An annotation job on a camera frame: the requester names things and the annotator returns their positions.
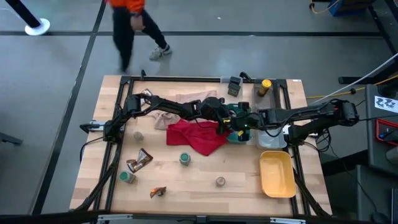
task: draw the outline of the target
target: wooden table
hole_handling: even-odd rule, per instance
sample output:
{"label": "wooden table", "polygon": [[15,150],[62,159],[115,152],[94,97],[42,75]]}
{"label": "wooden table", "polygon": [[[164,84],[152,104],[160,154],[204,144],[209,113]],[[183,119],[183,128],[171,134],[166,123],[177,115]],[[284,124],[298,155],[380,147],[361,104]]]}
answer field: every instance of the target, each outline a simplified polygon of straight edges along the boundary
{"label": "wooden table", "polygon": [[[93,119],[107,121],[112,118],[120,78],[120,76],[104,77]],[[252,85],[243,85],[244,101],[252,102]],[[287,80],[287,85],[292,108],[306,106],[301,80]],[[220,84],[135,81],[133,93],[140,93],[145,88],[150,89],[155,95],[174,100],[176,94],[219,91]],[[141,143],[134,141],[132,136],[134,131],[140,131],[144,135]],[[101,135],[102,133],[90,133],[87,140]],[[315,144],[312,138],[306,141]],[[116,180],[112,212],[251,217],[292,216],[292,207],[288,198],[270,198],[262,193],[259,156],[264,150],[256,148],[252,141],[246,145],[224,145],[208,157],[195,152],[190,146],[167,146],[165,142],[165,131],[154,129],[153,117],[143,116],[127,122],[118,173],[128,170],[126,160],[136,159],[142,147],[154,157],[154,160],[136,172],[137,180],[133,184]],[[79,206],[97,184],[105,147],[106,143],[103,141],[86,146],[70,208]],[[318,152],[306,145],[300,146],[299,150],[305,183],[309,191],[323,209],[331,213]],[[178,161],[181,152],[188,152],[192,157],[188,167],[183,167]],[[226,179],[224,187],[215,185],[215,180],[219,176]],[[166,194],[151,199],[150,190],[161,186],[167,186]],[[107,192],[106,185],[100,208],[104,208]],[[297,201],[299,213],[303,214],[298,188]]]}

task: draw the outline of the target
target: concrete floor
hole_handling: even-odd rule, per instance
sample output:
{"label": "concrete floor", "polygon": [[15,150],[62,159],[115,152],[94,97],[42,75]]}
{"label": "concrete floor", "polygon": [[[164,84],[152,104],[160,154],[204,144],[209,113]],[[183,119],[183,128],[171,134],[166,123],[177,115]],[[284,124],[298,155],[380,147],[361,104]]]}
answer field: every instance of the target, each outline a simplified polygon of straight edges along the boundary
{"label": "concrete floor", "polygon": [[[35,15],[51,21],[51,31],[69,31],[74,36],[66,32],[64,36],[20,35],[24,23],[12,12],[0,10],[0,132],[24,140],[19,147],[0,144],[0,214],[32,210],[90,38],[89,34],[76,34],[93,30],[101,5],[101,0],[23,2]],[[326,6],[317,3],[317,8]],[[388,30],[394,30],[396,22],[385,4],[378,1],[375,8],[383,23],[390,24]],[[9,6],[1,1],[0,9]],[[146,9],[163,31],[170,32],[166,39],[174,53],[151,62],[148,56],[155,48],[154,41],[137,36],[131,64],[135,75],[141,69],[148,75],[201,77],[245,71],[259,78],[302,79],[310,96],[341,88],[337,77],[365,75],[391,56],[381,37],[202,36],[206,31],[378,32],[368,11],[353,17],[315,15],[308,10],[307,0],[147,0]],[[111,29],[107,6],[99,31]],[[21,33],[11,36],[7,31]],[[117,75],[117,70],[118,55],[111,36],[96,37],[44,213],[68,210],[79,150],[86,141],[79,124],[92,118],[103,76]],[[348,97],[353,102],[363,98],[363,93]],[[359,107],[359,112],[364,114],[364,107]],[[366,148],[365,142],[355,141],[365,136],[364,124],[331,131],[339,156]]]}

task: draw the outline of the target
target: white cable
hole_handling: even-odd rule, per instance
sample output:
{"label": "white cable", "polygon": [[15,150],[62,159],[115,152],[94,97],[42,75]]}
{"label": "white cable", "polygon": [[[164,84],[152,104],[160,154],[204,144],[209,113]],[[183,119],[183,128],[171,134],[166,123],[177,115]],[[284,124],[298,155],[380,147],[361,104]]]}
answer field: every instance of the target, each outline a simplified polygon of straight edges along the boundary
{"label": "white cable", "polygon": [[13,10],[11,10],[11,9],[6,9],[6,8],[2,8],[2,9],[0,9],[0,10],[6,10],[6,11],[10,11],[10,12],[12,12],[16,17],[18,17],[18,18],[20,18],[20,19],[22,19],[16,12],[14,12]]}
{"label": "white cable", "polygon": [[351,83],[351,84],[349,84],[349,85],[346,85],[346,86],[344,86],[343,88],[341,88],[341,89],[339,89],[339,90],[337,90],[337,91],[334,91],[333,93],[330,93],[329,95],[327,95],[327,96],[325,96],[325,97],[323,97],[323,98],[320,98],[319,100],[316,100],[316,101],[310,103],[310,105],[312,105],[312,104],[314,104],[314,103],[316,103],[316,102],[319,102],[319,101],[321,101],[321,100],[324,100],[324,99],[330,97],[331,95],[334,95],[334,94],[336,94],[336,93],[338,93],[338,92],[340,92],[340,91],[342,91],[342,90],[345,90],[345,89],[347,89],[348,87],[351,87],[351,86],[357,84],[358,82],[362,81],[362,80],[365,79],[366,77],[369,77],[369,76],[375,74],[375,73],[378,72],[382,67],[384,67],[387,63],[389,63],[389,62],[391,62],[392,60],[394,60],[396,57],[398,57],[398,54],[395,54],[395,55],[392,56],[389,60],[387,60],[386,62],[384,62],[383,64],[381,64],[380,66],[378,66],[375,70],[371,71],[370,73],[368,73],[368,74],[365,75],[364,77],[360,78],[359,80],[356,80],[355,82],[353,82],[353,83]]}

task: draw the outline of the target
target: yellow container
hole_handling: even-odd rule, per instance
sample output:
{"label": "yellow container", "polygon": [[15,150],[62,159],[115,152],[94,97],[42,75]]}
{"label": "yellow container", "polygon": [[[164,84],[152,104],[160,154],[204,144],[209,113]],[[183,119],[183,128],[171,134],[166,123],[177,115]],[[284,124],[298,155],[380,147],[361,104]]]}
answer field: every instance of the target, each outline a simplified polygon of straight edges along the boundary
{"label": "yellow container", "polygon": [[263,152],[260,178],[262,191],[270,197],[291,198],[296,194],[292,160],[286,152]]}
{"label": "yellow container", "polygon": [[264,96],[268,92],[269,88],[271,88],[271,86],[272,82],[270,80],[263,80],[261,82],[261,86],[257,92],[257,95]]}

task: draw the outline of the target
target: white base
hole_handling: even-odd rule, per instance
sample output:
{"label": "white base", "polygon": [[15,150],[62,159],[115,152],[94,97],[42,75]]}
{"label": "white base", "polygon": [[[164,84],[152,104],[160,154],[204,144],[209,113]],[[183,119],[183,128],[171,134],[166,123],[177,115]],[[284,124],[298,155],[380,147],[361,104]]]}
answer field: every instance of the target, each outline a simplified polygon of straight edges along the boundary
{"label": "white base", "polygon": [[27,35],[43,35],[50,28],[50,21],[40,18],[41,25],[36,28],[31,28],[30,26],[25,26],[25,32]]}

